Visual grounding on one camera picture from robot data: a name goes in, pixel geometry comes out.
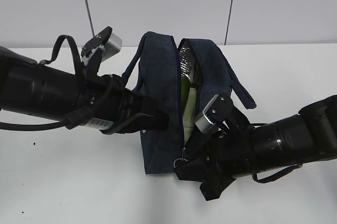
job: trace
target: denim bag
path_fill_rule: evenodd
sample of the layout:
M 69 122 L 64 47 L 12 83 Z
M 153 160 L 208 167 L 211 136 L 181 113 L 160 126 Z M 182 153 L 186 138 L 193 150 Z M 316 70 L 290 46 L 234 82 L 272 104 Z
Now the denim bag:
M 181 66 L 190 60 L 195 60 L 190 66 L 199 72 L 194 79 L 197 83 L 196 114 L 214 95 L 220 92 L 230 95 L 232 90 L 247 109 L 256 107 L 221 50 L 212 41 L 183 39 L 177 48 L 172 36 L 147 32 L 140 41 L 136 55 L 122 74 L 122 78 L 127 82 L 139 61 L 138 82 L 134 91 L 156 99 L 158 108 L 170 116 L 166 131 L 140 132 L 147 174 L 173 172 L 173 162 L 182 157 L 183 149 L 188 156 L 200 148 L 216 130 L 202 134 L 195 126 L 185 145 L 181 106 Z

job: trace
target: black cable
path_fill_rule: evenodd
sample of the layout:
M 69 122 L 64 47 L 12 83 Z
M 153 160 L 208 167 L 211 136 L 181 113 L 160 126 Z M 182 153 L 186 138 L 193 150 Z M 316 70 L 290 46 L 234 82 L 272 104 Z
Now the black cable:
M 277 179 L 281 178 L 281 177 L 284 177 L 285 175 L 288 175 L 290 172 L 292 172 L 293 170 L 295 169 L 299 169 L 302 167 L 302 164 L 296 164 L 296 165 L 293 165 L 293 166 L 289 166 L 269 177 L 266 177 L 266 178 L 262 178 L 262 179 L 258 179 L 257 178 L 257 174 L 252 174 L 252 177 L 253 177 L 253 180 L 255 182 L 258 182 L 258 183 L 269 183 L 269 182 L 274 182 L 276 181 Z
M 56 128 L 61 128 L 69 124 L 69 120 L 64 120 L 61 122 L 49 123 L 49 124 L 40 124 L 40 125 L 20 125 L 20 124 L 10 124 L 0 122 L 1 130 L 9 130 L 9 131 L 45 131 Z
M 83 74 L 83 71 L 82 71 L 83 64 L 81 62 L 80 54 L 78 53 L 78 48 L 77 48 L 76 42 L 75 42 L 74 38 L 72 38 L 71 36 L 60 35 L 57 38 L 57 40 L 54 44 L 53 51 L 52 51 L 52 58 L 50 60 L 42 60 L 42 61 L 40 61 L 40 64 L 48 65 L 48 64 L 51 64 L 52 62 L 54 62 L 57 59 L 58 54 L 59 54 L 60 49 L 61 49 L 61 46 L 62 46 L 62 43 L 65 40 L 68 41 L 70 50 L 72 52 L 74 68 L 75 68 L 75 76 L 77 78 L 78 87 L 81 89 L 81 88 L 83 88 L 83 84 L 84 84 L 84 74 Z
M 111 93 L 111 91 L 113 89 L 112 76 L 111 75 L 103 75 L 102 77 L 107 79 L 108 84 L 107 84 L 107 87 L 105 89 L 104 94 L 101 96 L 101 98 L 92 107 L 93 111 L 96 111 L 103 104 L 103 102 L 106 100 L 106 98 L 109 96 L 109 94 Z
M 267 125 L 266 123 L 252 123 L 253 126 L 262 126 Z
M 226 30 L 226 38 L 225 38 L 225 44 L 227 43 L 227 35 L 228 35 L 228 29 L 230 27 L 230 19 L 231 19 L 231 14 L 232 14 L 232 5 L 233 5 L 233 0 L 231 0 L 231 6 L 230 6 L 230 12 L 228 14 L 228 22 L 227 22 L 227 30 Z

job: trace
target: white wall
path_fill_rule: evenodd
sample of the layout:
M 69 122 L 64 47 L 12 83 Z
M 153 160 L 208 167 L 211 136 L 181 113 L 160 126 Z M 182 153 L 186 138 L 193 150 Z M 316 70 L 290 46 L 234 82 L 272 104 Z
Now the white wall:
M 58 35 L 91 37 L 84 0 L 0 0 L 0 45 L 51 47 Z M 224 44 L 231 0 L 89 0 L 96 32 L 110 25 L 125 46 L 146 31 Z M 335 0 L 234 0 L 227 44 L 335 42 Z
M 337 44 L 221 48 L 257 102 L 257 109 L 245 111 L 233 95 L 252 122 L 272 122 L 336 94 Z M 135 50 L 123 48 L 101 73 L 121 74 Z M 51 53 L 15 51 L 36 60 Z M 73 72 L 67 48 L 54 67 Z M 0 121 L 45 122 L 5 111 Z M 336 161 L 306 164 L 270 184 L 241 178 L 219 200 L 205 202 L 198 183 L 144 174 L 137 133 L 1 131 L 0 146 L 0 223 L 307 224 L 337 218 Z

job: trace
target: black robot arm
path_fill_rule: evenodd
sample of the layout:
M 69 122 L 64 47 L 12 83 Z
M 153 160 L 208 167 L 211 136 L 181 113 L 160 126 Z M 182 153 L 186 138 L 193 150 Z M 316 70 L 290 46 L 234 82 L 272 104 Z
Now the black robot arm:
M 57 59 L 64 40 L 69 42 L 75 74 L 46 65 Z M 82 59 L 72 37 L 61 35 L 51 60 L 39 63 L 0 47 L 0 108 L 59 122 L 45 125 L 0 123 L 0 129 L 49 130 L 85 125 L 105 134 L 165 130 L 168 116 L 152 98 L 125 88 L 117 75 L 97 76 L 100 64 L 116 54 L 119 38 L 107 27 L 82 48 Z
M 197 118 L 212 135 L 196 153 L 175 164 L 180 180 L 199 181 L 206 200 L 217 199 L 239 177 L 272 182 L 302 164 L 337 158 L 337 95 L 308 105 L 299 114 L 255 127 L 226 94 L 216 95 Z M 263 171 L 286 167 L 258 179 Z

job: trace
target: bag handle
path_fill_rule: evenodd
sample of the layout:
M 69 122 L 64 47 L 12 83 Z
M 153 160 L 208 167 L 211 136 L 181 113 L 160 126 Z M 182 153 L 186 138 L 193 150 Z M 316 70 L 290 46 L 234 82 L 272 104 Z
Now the bag handle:
M 127 84 L 132 71 L 136 67 L 137 62 L 138 62 L 138 60 L 140 59 L 140 57 L 142 55 L 142 52 L 143 52 L 143 49 L 144 49 L 144 45 L 145 45 L 145 39 L 146 39 L 146 37 L 147 37 L 147 34 L 145 33 L 143 35 L 140 43 L 139 43 L 139 46 L 138 46 L 138 49 L 137 49 L 137 52 L 136 52 L 135 56 L 131 60 L 130 64 L 127 66 L 125 72 L 122 74 L 122 79 L 123 79 L 125 85 Z

